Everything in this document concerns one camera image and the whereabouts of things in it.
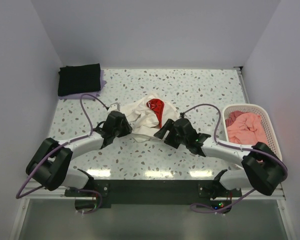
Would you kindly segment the white t shirt red print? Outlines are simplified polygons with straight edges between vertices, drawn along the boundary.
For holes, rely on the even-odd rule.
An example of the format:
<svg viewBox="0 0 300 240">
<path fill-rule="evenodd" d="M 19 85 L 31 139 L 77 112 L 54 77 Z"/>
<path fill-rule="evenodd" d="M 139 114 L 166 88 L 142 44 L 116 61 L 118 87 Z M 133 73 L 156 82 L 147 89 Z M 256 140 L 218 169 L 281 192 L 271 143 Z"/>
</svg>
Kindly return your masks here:
<svg viewBox="0 0 300 240">
<path fill-rule="evenodd" d="M 156 93 L 151 93 L 136 102 L 122 105 L 120 112 L 125 114 L 132 126 L 131 137 L 139 143 L 154 139 L 154 134 L 171 119 L 180 117 L 175 106 Z"/>
</svg>

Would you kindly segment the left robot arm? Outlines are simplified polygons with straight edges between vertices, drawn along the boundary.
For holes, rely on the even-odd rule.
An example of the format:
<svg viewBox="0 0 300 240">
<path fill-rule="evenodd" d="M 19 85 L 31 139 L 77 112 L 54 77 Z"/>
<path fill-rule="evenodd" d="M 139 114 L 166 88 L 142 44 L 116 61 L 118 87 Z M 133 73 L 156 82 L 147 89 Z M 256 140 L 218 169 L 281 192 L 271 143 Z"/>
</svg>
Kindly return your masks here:
<svg viewBox="0 0 300 240">
<path fill-rule="evenodd" d="M 60 186 L 76 189 L 82 196 L 96 190 L 94 178 L 81 169 L 69 169 L 70 162 L 92 151 L 111 145 L 115 138 L 131 134 L 132 127 L 126 116 L 111 111 L 107 119 L 91 134 L 57 141 L 46 138 L 26 167 L 27 180 L 36 180 L 43 188 L 54 191 Z"/>
</svg>

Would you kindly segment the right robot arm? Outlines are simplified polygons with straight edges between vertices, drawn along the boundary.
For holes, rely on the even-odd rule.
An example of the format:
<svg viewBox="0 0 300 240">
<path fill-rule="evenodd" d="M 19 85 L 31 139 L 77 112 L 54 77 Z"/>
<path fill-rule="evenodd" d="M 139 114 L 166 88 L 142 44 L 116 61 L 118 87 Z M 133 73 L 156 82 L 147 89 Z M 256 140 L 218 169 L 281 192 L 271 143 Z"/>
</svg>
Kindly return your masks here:
<svg viewBox="0 0 300 240">
<path fill-rule="evenodd" d="M 194 155 L 239 166 L 239 170 L 225 170 L 215 177 L 212 189 L 220 197 L 236 188 L 253 188 L 270 196 L 288 177 L 287 167 L 265 143 L 240 145 L 217 140 L 210 134 L 197 132 L 186 118 L 169 119 L 154 137 L 175 149 L 184 145 Z"/>
</svg>

